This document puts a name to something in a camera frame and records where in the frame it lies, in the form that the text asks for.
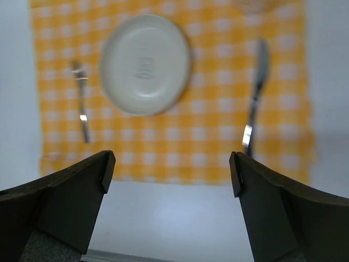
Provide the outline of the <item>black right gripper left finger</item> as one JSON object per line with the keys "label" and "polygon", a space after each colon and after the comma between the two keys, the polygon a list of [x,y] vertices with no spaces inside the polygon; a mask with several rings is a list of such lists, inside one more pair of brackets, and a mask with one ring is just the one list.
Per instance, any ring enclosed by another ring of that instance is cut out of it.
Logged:
{"label": "black right gripper left finger", "polygon": [[1,261],[80,261],[113,177],[101,151],[68,168],[1,191]]}

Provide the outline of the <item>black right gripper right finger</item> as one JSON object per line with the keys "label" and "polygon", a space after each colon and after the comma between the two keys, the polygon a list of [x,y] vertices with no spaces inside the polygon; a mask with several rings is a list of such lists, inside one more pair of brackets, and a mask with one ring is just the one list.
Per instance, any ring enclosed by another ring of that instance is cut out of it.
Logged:
{"label": "black right gripper right finger", "polygon": [[232,152],[254,261],[348,261],[348,199],[314,189]]}

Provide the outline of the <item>yellow white checkered cloth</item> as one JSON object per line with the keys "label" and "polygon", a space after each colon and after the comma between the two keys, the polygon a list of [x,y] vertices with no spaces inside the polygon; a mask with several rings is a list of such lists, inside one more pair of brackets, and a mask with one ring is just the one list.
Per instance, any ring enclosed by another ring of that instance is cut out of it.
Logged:
{"label": "yellow white checkered cloth", "polygon": [[[256,42],[265,38],[270,68],[258,101],[254,156],[283,175],[308,182],[315,138],[306,1],[277,1],[271,9],[249,15],[231,1],[30,1],[29,7],[43,136],[40,175],[111,150],[115,180],[227,184],[230,154],[243,150]],[[105,40],[137,14],[170,19],[191,47],[192,71],[184,93],[155,116],[131,116],[117,109],[103,93],[98,75]],[[88,144],[82,136],[72,60],[82,64],[88,77]]]}

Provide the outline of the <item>silver fork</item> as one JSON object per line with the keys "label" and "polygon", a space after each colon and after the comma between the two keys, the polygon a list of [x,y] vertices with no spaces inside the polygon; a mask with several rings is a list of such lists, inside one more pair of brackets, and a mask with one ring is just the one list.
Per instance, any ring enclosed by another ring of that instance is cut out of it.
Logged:
{"label": "silver fork", "polygon": [[71,65],[72,74],[74,76],[74,80],[79,89],[79,112],[80,112],[79,118],[82,125],[82,136],[83,136],[84,143],[88,144],[90,142],[90,138],[88,133],[88,118],[86,115],[85,103],[84,103],[84,89],[85,89],[88,77],[86,75],[86,72],[82,64],[78,60],[72,60],[70,62],[70,65]]}

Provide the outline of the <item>cream round plate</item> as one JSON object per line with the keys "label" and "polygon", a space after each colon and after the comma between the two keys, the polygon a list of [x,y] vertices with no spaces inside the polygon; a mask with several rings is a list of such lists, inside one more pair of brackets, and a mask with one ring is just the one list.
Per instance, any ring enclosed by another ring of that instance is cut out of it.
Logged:
{"label": "cream round plate", "polygon": [[101,86],[113,105],[130,115],[156,115],[183,93],[190,76],[190,48],[169,19],[135,15],[108,37],[99,68]]}

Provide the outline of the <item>silver table knife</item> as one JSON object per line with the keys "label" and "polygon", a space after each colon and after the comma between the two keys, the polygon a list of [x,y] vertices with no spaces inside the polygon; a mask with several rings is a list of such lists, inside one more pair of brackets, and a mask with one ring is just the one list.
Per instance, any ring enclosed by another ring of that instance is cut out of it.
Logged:
{"label": "silver table knife", "polygon": [[253,157],[254,126],[256,122],[258,101],[269,74],[270,55],[268,43],[260,38],[257,42],[257,62],[254,84],[252,87],[251,103],[249,106],[248,121],[244,129],[242,145],[245,148],[245,154]]}

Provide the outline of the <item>clear drinking glass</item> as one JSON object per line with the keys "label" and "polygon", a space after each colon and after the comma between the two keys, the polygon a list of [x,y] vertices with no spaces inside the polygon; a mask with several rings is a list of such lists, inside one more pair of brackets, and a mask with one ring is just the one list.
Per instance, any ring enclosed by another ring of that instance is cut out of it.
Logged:
{"label": "clear drinking glass", "polygon": [[259,14],[268,10],[275,1],[273,0],[233,0],[233,6],[242,14]]}

